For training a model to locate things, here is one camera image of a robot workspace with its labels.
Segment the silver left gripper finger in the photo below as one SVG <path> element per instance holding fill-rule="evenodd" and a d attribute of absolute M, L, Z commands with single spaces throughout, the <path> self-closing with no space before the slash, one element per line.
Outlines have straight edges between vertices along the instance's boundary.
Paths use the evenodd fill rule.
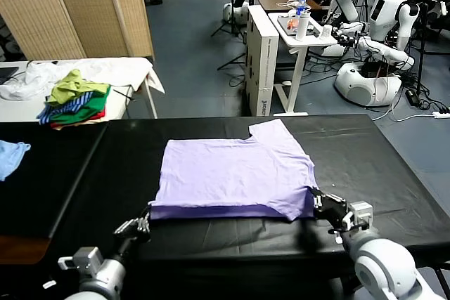
<path fill-rule="evenodd" d="M 125 221 L 122 225 L 115 229 L 114 235 L 138 235 L 139 233 L 139 220 L 130 219 Z"/>
<path fill-rule="evenodd" d="M 138 217 L 137 229 L 140 233 L 150 232 L 149 218 L 150 218 L 150 208 L 146 207 Z"/>

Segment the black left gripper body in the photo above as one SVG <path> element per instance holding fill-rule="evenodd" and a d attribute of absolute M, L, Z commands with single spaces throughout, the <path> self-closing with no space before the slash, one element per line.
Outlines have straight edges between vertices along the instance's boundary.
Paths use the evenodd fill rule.
<path fill-rule="evenodd" d="M 126 230 L 115 231 L 114 248 L 111 254 L 111 258 L 116 261 L 128 261 L 134 255 L 140 244 L 148 242 L 150 239 L 150 233 L 144 230 Z"/>

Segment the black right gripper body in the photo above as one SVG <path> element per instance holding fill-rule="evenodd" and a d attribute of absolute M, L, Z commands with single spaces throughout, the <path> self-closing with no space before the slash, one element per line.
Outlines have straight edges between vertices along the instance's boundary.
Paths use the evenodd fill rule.
<path fill-rule="evenodd" d="M 320 209 L 314 208 L 314 217 L 319 220 L 326 220 L 334 230 L 349 230 L 349 225 L 344 220 L 349 213 L 347 204 L 328 204 L 325 197 L 322 197 L 321 201 L 323 206 Z"/>

